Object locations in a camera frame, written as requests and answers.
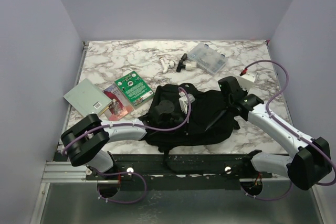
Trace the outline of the black student backpack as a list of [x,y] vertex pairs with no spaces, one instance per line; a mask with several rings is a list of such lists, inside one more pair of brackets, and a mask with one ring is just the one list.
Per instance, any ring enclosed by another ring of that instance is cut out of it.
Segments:
[[[157,146],[165,157],[175,147],[221,143],[228,139],[234,130],[240,128],[233,114],[227,111],[220,91],[202,92],[191,83],[184,83],[181,87],[195,98],[191,103],[191,114],[187,124],[173,133],[155,133],[148,130],[143,138],[148,144]],[[146,125],[157,127],[159,113],[183,113],[179,104],[178,88],[179,86],[174,84],[158,86],[148,112],[140,116],[139,120]]]

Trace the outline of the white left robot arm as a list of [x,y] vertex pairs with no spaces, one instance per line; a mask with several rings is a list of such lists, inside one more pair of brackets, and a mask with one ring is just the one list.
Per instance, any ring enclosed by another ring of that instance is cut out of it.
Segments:
[[89,114],[61,135],[64,149],[62,155],[70,159],[72,166],[87,165],[96,170],[104,179],[116,175],[116,162],[111,154],[102,148],[109,142],[141,140],[153,130],[155,133],[173,133],[187,124],[191,114],[191,101],[187,99],[187,114],[178,126],[160,129],[144,124],[139,119],[121,122],[106,122],[96,114]]

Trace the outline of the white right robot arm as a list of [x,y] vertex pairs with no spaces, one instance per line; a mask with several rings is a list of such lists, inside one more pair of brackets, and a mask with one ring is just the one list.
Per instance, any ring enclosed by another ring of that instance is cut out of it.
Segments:
[[228,111],[259,127],[288,153],[286,156],[253,151],[241,165],[249,178],[259,172],[287,177],[302,190],[319,184],[332,171],[330,146],[322,137],[317,139],[302,133],[267,109],[262,99],[243,90],[235,77],[218,81]]

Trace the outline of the grey-green notebook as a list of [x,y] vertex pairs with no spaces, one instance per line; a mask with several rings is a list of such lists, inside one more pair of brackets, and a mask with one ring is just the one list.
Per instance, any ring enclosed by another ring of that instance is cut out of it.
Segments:
[[83,117],[89,114],[101,114],[112,100],[90,80],[84,79],[64,95]]

